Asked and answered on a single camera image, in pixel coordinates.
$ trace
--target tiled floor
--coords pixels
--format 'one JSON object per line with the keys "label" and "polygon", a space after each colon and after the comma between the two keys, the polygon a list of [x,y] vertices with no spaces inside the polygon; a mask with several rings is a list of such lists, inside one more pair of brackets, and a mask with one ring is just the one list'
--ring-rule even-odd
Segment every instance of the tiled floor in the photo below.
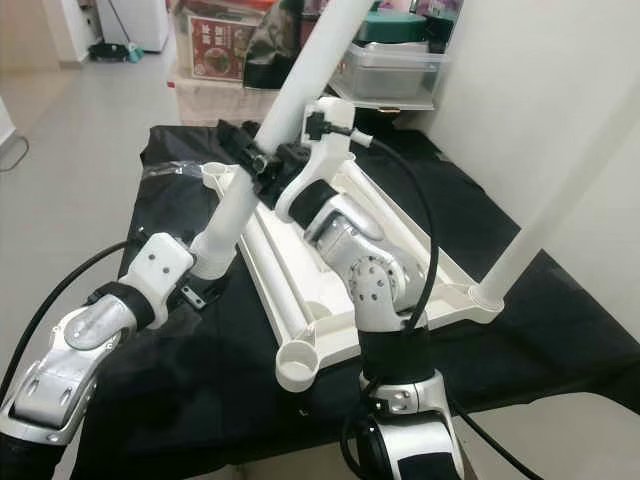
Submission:
{"label": "tiled floor", "polygon": [[[178,123],[174,92],[164,84],[172,61],[169,42],[165,54],[147,55],[138,65],[89,64],[55,84],[26,77],[10,87],[3,84],[5,92],[11,90],[3,92],[10,112],[32,149],[19,168],[0,175],[0,372],[25,322],[59,279],[125,236],[148,129]],[[43,84],[51,91],[40,91]],[[51,102],[35,97],[55,100],[44,111],[42,105]],[[52,323],[93,287],[112,279],[117,263],[112,258],[100,264],[60,299],[25,364],[42,351]],[[640,471],[640,421],[599,397],[546,399],[476,418],[550,480],[637,478]],[[479,478],[522,478],[456,424]],[[68,477],[73,455],[70,450],[57,479]],[[230,480],[233,473],[206,478]],[[353,478],[335,445],[249,464],[243,475],[250,480]]]}

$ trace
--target table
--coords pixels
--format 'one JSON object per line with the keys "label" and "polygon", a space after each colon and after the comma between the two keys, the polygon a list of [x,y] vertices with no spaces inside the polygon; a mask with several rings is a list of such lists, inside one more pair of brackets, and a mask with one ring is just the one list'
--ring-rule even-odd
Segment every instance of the table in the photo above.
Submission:
{"label": "table", "polygon": [[[474,279],[517,226],[420,133],[359,120],[400,150],[433,197],[447,253]],[[356,150],[360,166],[421,225],[413,192],[388,159]],[[155,127],[131,232],[187,238],[215,208],[196,165],[229,161],[206,127]],[[135,252],[126,252],[125,269]],[[201,314],[178,307],[108,359],[86,416],[74,477],[184,478],[333,442],[358,399],[358,359],[323,370],[305,394],[274,376],[277,343],[238,256],[220,299]],[[600,393],[640,412],[640,345],[548,255],[541,253],[491,325],[438,330],[434,359],[470,411],[559,393]]]}

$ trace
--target white pole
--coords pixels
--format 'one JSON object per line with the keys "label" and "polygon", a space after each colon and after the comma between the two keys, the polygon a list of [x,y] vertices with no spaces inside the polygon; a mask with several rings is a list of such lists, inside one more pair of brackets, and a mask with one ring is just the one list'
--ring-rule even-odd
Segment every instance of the white pole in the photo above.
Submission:
{"label": "white pole", "polygon": [[[373,0],[332,0],[327,5],[256,135],[265,152],[274,153],[280,144],[295,139],[304,107],[322,95],[372,4]],[[258,206],[251,177],[238,170],[209,225],[191,245],[197,257],[192,271],[200,278],[224,275],[235,244]]]}
{"label": "white pole", "polygon": [[470,295],[481,305],[497,307],[547,239],[600,176],[609,160],[623,146],[640,118],[640,77],[605,119],[582,159],[573,166],[556,190],[504,251]]}
{"label": "white pole", "polygon": [[295,140],[304,107],[322,95],[372,4],[373,0],[329,2],[256,135],[264,151],[274,153],[280,144]]}

